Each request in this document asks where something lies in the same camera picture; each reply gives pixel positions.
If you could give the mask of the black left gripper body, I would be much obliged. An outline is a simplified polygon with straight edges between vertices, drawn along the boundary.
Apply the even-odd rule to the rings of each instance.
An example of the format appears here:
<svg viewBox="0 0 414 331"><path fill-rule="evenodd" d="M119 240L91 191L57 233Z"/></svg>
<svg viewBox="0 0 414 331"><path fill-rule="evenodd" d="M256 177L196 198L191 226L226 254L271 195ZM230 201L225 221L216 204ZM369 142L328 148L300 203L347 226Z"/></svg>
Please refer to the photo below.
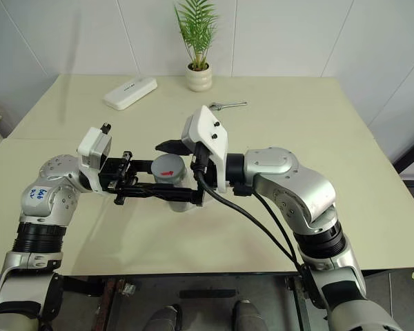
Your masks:
<svg viewBox="0 0 414 331"><path fill-rule="evenodd" d="M100 186L103 192L115 196L114 204L124 204L127 198L134 197L132 188L137 180L131 151L124 151L121 158L107 158L99 172Z"/></svg>

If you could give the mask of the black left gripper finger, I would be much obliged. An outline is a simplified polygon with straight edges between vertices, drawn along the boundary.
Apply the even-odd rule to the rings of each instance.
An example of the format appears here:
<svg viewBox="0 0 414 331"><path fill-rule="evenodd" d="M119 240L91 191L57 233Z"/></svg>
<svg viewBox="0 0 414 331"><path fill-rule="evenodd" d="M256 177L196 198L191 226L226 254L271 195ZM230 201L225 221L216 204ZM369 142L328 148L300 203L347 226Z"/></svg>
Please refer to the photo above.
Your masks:
<svg viewBox="0 0 414 331"><path fill-rule="evenodd" d="M122 195L125 197L157 197L171 202L193 202L193 192L190 188L180 188L162 183L138 183L122 188Z"/></svg>
<svg viewBox="0 0 414 331"><path fill-rule="evenodd" d="M151 173L151 165L153 160L131 160L130 161L130 168L133 172L145 172Z"/></svg>

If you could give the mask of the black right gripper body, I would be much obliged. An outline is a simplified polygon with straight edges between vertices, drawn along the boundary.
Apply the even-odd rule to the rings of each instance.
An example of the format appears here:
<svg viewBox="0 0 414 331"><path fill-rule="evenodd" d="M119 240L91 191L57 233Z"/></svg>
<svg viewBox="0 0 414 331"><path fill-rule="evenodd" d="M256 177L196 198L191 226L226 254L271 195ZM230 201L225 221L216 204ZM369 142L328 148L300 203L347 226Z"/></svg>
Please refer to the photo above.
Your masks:
<svg viewBox="0 0 414 331"><path fill-rule="evenodd" d="M191 160L191 170L196 182L199 181L199 172L202 172L204 181L213 190L217 189L217 169L216 165L206 154L194 154Z"/></svg>

